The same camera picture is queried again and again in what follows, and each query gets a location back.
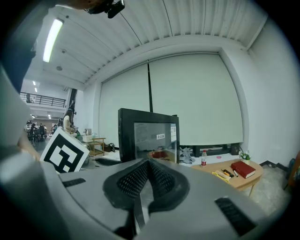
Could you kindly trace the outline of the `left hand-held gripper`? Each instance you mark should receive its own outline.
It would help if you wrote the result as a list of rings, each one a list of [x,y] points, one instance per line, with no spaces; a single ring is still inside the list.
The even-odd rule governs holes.
[[[78,172],[89,153],[90,150],[83,143],[59,127],[46,145],[40,160],[52,164],[58,173]],[[96,158],[95,162],[102,166],[122,163],[105,157]]]

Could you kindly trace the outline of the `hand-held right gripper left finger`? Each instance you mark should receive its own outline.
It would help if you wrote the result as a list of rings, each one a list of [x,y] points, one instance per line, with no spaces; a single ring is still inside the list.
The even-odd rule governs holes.
[[[123,238],[133,238],[145,225],[140,194],[149,185],[147,174],[147,163],[139,159],[63,173],[60,179],[93,220]]]

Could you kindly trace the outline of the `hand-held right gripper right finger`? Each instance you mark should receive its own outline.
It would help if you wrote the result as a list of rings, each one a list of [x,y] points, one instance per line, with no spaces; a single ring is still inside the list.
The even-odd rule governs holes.
[[[267,219],[263,210],[242,192],[208,172],[158,160],[158,163],[183,174],[189,193],[173,210],[150,214],[140,232],[142,240],[237,240],[255,239],[259,225]],[[229,198],[254,224],[242,237],[216,205],[219,198]]]

